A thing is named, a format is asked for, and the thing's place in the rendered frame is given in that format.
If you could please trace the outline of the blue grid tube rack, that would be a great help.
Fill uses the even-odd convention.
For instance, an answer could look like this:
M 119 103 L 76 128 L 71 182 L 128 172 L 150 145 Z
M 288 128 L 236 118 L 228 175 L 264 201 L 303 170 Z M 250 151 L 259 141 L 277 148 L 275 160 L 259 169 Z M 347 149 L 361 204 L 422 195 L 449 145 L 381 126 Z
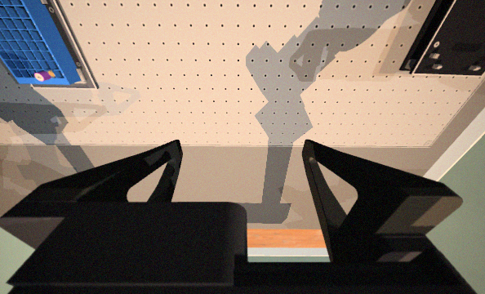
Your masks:
M 0 58 L 18 83 L 70 85 L 82 81 L 40 0 L 0 0 Z M 34 77 L 46 70 L 56 77 L 43 82 Z

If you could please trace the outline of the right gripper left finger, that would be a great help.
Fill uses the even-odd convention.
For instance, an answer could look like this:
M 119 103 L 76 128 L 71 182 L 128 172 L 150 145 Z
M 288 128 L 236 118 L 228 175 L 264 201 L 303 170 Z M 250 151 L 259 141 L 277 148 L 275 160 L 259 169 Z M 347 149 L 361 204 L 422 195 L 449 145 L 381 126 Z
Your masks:
M 77 202 L 128 202 L 128 190 L 167 163 L 147 202 L 171 202 L 183 151 L 173 140 L 140 154 L 41 184 L 25 199 L 73 199 Z

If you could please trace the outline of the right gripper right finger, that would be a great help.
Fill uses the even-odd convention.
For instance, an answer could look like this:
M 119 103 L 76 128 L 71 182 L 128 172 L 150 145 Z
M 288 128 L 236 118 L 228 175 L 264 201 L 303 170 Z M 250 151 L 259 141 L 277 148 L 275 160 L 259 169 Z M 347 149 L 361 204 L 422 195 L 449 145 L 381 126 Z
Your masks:
M 376 236 L 426 235 L 463 199 L 444 183 L 305 140 L 302 158 L 330 262 L 352 262 Z M 318 165 L 352 185 L 346 215 Z

